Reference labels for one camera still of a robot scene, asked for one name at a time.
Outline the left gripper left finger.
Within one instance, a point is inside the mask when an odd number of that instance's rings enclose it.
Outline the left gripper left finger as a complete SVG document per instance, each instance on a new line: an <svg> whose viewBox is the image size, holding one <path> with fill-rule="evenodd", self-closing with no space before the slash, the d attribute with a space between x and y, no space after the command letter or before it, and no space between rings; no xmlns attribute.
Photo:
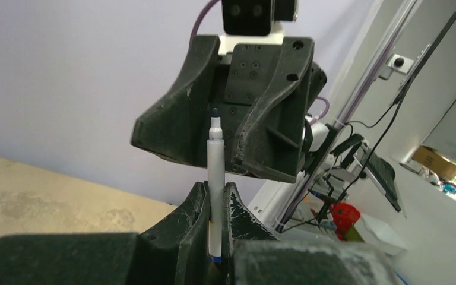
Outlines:
<svg viewBox="0 0 456 285"><path fill-rule="evenodd" d="M0 237L0 284L204 284L210 194L184 202L143 233Z"/></svg>

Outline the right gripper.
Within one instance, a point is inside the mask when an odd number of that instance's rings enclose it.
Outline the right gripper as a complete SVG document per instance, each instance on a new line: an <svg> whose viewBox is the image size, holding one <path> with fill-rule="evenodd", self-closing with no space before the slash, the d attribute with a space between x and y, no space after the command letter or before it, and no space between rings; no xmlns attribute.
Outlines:
<svg viewBox="0 0 456 285"><path fill-rule="evenodd" d="M219 55L219 47L215 35L193 39L172 86L136 119L131 145L163 160L206 167L212 98L221 118L242 118L230 158L236 170L296 182L314 40L238 44L229 55Z"/></svg>

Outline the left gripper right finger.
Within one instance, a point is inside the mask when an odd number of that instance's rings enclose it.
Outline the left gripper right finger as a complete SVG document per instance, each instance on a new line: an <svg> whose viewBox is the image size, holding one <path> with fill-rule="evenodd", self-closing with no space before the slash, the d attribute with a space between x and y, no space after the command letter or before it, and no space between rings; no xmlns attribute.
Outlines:
<svg viewBox="0 0 456 285"><path fill-rule="evenodd" d="M236 184L223 193L225 284L398 284L391 261L359 242L281 240L243 204Z"/></svg>

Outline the white pen black end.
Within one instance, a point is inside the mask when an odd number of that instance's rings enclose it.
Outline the white pen black end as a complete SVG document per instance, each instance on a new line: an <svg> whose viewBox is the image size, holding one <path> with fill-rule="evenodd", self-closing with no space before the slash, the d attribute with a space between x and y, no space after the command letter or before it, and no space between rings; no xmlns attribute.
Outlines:
<svg viewBox="0 0 456 285"><path fill-rule="evenodd" d="M214 108L210 117L207 140L208 190L210 192L210 223L208 249L215 263L222 261L223 192L225 187L225 142L221 117Z"/></svg>

